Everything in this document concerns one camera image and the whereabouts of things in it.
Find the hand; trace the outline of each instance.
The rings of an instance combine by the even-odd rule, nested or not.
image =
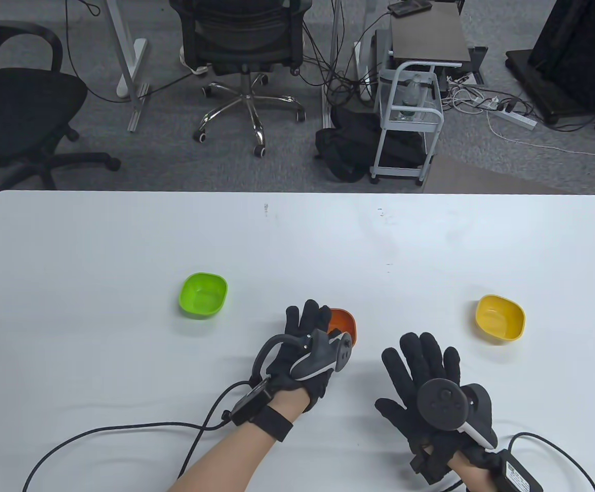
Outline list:
[[[324,305],[319,307],[314,300],[307,300],[302,309],[302,319],[300,319],[300,310],[296,305],[291,305],[286,309],[286,335],[295,337],[304,337],[314,330],[323,330],[327,332],[332,312]],[[271,376],[271,385],[282,390],[295,390],[304,387],[311,399],[305,412],[310,410],[325,394],[325,388],[330,380],[333,370],[328,370],[318,374],[305,381],[295,381],[291,379],[289,372],[293,364],[305,354],[299,347],[283,343],[277,353],[276,358],[268,366],[266,373]]]
[[[415,333],[407,333],[400,339],[400,348],[411,375],[398,351],[392,347],[382,352],[382,362],[405,408],[386,398],[377,400],[375,408],[407,438],[415,454],[412,468],[421,473],[428,483],[436,483],[450,471],[448,462],[458,450],[478,448],[484,452],[466,434],[445,432],[429,425],[417,408],[417,393],[427,381],[441,378],[460,384],[459,353],[448,347],[441,356],[439,344],[430,333],[423,333],[420,338]],[[425,451],[430,446],[431,456]]]

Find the backpack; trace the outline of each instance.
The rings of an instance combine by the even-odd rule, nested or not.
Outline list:
[[[340,181],[354,183],[375,162],[380,143],[380,117],[375,113],[355,113],[334,107],[333,128],[316,132],[316,149],[332,174]],[[380,166],[415,169],[426,159],[421,135],[388,131],[384,139]]]

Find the orange bowl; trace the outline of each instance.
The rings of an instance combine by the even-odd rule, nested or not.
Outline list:
[[[332,333],[334,330],[348,332],[352,337],[352,344],[356,343],[356,322],[345,309],[332,309],[332,321],[327,333]]]

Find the floor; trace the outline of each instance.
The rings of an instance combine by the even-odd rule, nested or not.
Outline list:
[[[86,7],[75,0],[69,2],[70,48],[75,67],[95,92],[113,98],[119,73],[103,19],[90,16]],[[181,44],[180,23],[168,3],[165,0],[128,0],[125,4],[131,31],[150,40],[140,79],[148,80],[154,88],[183,75],[185,69],[177,56]],[[361,34],[363,5],[364,0],[344,1],[346,47]],[[490,88],[520,93],[520,87],[504,68],[504,52],[531,47],[551,6],[551,0],[518,3],[467,0],[464,30],[470,45],[489,46],[483,72]],[[61,37],[65,34],[64,16],[62,0],[0,1],[0,19],[35,21]],[[323,51],[328,47],[331,19],[330,3],[316,0],[307,23]],[[49,48],[35,37],[9,40],[0,51],[0,66],[48,68],[49,59]],[[65,56],[63,71],[72,72],[68,56]],[[302,73],[307,80],[317,80],[315,67],[305,64]],[[322,162],[313,159],[314,134],[321,128],[320,92],[304,84],[299,77],[291,77],[288,70],[278,69],[272,73],[271,83],[265,90],[297,97],[307,109],[307,121],[296,124],[291,112],[261,108],[268,140],[265,159],[259,160],[251,153],[251,126],[248,115],[242,111],[216,120],[209,128],[207,141],[198,145],[191,138],[192,131],[202,114],[215,104],[201,94],[201,85],[210,78],[210,75],[207,79],[189,77],[152,96],[135,134],[126,132],[130,117],[128,105],[114,105],[89,96],[72,123],[82,138],[77,143],[63,141],[59,150],[110,152],[122,160],[122,170],[109,173],[105,169],[84,166],[59,170],[55,174],[58,187],[251,192],[422,191],[410,180],[385,179],[377,186],[366,180],[353,185],[335,182]],[[230,84],[236,84],[235,77],[226,78]],[[500,120],[493,124],[509,138],[595,153],[595,135],[589,128],[572,134],[554,133],[546,128],[531,133]],[[521,185],[512,187],[521,192],[537,193],[541,192],[537,190],[555,188],[569,193],[595,194],[595,157],[502,141],[489,132],[483,116],[448,112],[439,153],[433,164],[433,176],[439,166],[436,175],[447,183],[441,187],[446,192],[502,192],[504,176],[495,176],[500,173],[539,183],[539,187],[532,185],[533,191]],[[447,155],[454,156],[454,161]],[[477,169],[495,173],[478,173]],[[7,170],[0,169],[0,179],[5,172]],[[23,188],[38,187],[35,179],[23,184]]]

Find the plastic bowl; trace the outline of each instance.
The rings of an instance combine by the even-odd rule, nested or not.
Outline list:
[[[227,282],[219,275],[194,274],[183,284],[178,303],[190,314],[213,316],[225,304]]]
[[[525,313],[520,305],[495,295],[480,299],[475,321],[488,335],[507,342],[518,340],[525,330]]]
[[[345,309],[332,309],[332,321],[327,333],[334,330],[345,331],[352,337],[352,344],[356,343],[356,322],[354,317]]]

